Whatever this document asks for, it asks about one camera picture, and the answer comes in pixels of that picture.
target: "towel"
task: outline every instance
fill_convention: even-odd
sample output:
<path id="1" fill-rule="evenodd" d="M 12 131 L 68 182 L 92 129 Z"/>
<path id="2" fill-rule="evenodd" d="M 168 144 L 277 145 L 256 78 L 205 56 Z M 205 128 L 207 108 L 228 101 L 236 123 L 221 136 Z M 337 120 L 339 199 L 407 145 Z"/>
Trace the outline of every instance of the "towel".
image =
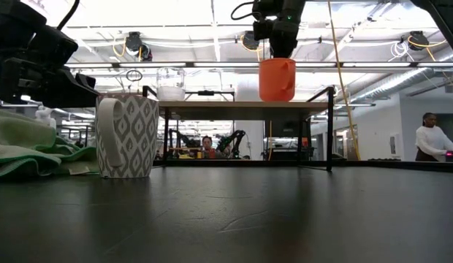
<path id="1" fill-rule="evenodd" d="M 0 178 L 98 172 L 95 147 L 78 148 L 54 128 L 0 110 Z"/>

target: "white patterned mug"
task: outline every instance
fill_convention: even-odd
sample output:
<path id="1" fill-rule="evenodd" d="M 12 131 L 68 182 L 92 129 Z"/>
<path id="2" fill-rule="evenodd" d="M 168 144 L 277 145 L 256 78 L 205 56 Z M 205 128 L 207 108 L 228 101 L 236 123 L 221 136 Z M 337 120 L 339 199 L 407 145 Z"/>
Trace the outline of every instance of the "white patterned mug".
<path id="1" fill-rule="evenodd" d="M 103 178 L 143 178 L 156 155 L 159 103 L 136 95 L 96 100 L 96 153 Z"/>

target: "table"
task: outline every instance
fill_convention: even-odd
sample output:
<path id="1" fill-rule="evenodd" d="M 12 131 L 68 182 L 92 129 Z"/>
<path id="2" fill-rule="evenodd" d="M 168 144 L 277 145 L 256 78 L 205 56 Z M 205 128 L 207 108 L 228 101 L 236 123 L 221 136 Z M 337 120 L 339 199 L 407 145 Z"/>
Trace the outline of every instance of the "table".
<path id="1" fill-rule="evenodd" d="M 453 262 L 453 174 L 165 167 L 0 183 L 0 262 Z"/>
<path id="2" fill-rule="evenodd" d="M 298 120 L 302 124 L 305 119 L 313 114 L 328 110 L 328 114 L 333 112 L 333 88 L 324 91 L 331 94 L 330 102 L 159 102 L 160 116 L 164 118 L 164 146 L 163 162 L 167 161 L 168 145 L 168 124 L 170 119 L 176 120 L 212 120 L 212 121 L 246 121 L 246 120 Z M 328 119 L 328 124 L 332 128 L 332 118 Z M 298 130 L 298 142 L 302 139 L 302 125 Z M 332 143 L 328 152 L 332 153 Z M 297 163 L 300 163 L 302 144 L 298 143 Z M 328 155 L 327 169 L 332 168 L 332 157 Z"/>

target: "white container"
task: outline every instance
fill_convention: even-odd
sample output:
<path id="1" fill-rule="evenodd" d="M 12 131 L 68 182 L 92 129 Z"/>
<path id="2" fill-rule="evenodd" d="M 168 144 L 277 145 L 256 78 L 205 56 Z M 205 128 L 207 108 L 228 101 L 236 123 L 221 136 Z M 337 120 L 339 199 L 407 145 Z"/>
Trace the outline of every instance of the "white container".
<path id="1" fill-rule="evenodd" d="M 160 101 L 183 101 L 186 93 L 183 69 L 160 68 L 156 71 L 157 97 Z"/>

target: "pipe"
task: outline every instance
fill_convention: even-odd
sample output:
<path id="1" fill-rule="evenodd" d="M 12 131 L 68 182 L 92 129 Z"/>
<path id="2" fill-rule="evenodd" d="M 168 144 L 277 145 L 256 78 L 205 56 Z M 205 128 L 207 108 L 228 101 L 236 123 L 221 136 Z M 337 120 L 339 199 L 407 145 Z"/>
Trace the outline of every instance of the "pipe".
<path id="1" fill-rule="evenodd" d="M 438 61 L 448 61 L 453 59 L 453 50 L 450 47 L 445 48 L 437 52 L 436 56 L 438 57 Z M 357 94 L 351 99 L 351 103 L 358 103 L 366 99 L 380 99 L 435 76 L 436 71 L 432 68 L 419 68 L 402 74 L 393 74 L 370 85 L 366 89 L 368 91 Z"/>

